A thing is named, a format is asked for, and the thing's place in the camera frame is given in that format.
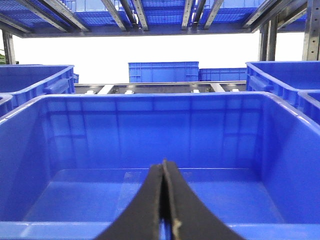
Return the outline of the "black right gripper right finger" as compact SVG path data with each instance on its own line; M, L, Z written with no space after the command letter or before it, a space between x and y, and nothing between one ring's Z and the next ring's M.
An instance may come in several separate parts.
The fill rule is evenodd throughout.
M171 240L243 240L199 199L178 166L164 160L162 182L163 218Z

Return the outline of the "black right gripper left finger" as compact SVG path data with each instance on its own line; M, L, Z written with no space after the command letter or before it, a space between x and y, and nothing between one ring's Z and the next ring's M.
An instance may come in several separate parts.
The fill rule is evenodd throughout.
M152 165L139 191L97 240L158 240L163 166Z

